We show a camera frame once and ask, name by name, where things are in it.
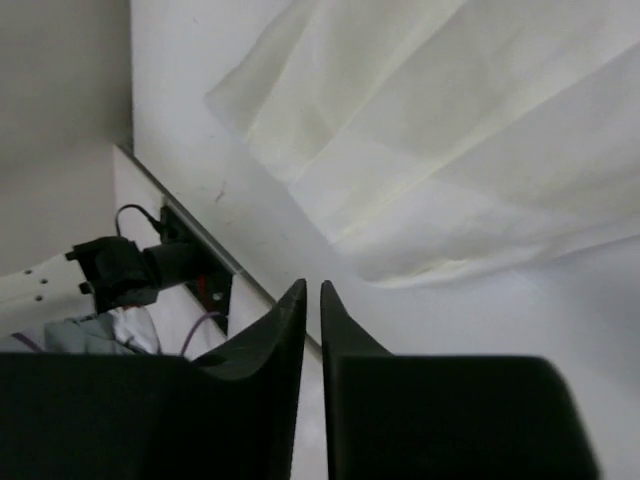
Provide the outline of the white pleated skirt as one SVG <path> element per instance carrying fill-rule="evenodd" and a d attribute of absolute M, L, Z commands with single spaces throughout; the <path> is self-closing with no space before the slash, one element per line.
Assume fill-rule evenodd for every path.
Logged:
<path fill-rule="evenodd" d="M 635 1 L 297 1 L 206 101 L 377 286 L 639 232 Z"/>

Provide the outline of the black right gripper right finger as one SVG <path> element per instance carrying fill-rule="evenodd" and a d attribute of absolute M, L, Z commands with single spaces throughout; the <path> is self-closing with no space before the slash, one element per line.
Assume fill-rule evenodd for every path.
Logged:
<path fill-rule="evenodd" d="M 396 355 L 320 295 L 332 479 L 596 479 L 560 372 L 538 356 Z"/>

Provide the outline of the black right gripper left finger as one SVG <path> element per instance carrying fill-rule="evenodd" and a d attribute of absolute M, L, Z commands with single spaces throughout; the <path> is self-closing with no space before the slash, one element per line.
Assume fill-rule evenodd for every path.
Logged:
<path fill-rule="evenodd" d="M 306 283 L 194 359 L 5 353 L 5 479 L 286 479 Z"/>

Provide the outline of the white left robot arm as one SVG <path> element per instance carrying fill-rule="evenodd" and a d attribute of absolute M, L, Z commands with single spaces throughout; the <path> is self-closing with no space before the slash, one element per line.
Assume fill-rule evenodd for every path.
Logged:
<path fill-rule="evenodd" d="M 160 292 L 198 277 L 204 266 L 198 248 L 189 243 L 140 249 L 131 240 L 110 236 L 76 245 L 1 278 L 1 333 L 151 305 Z"/>

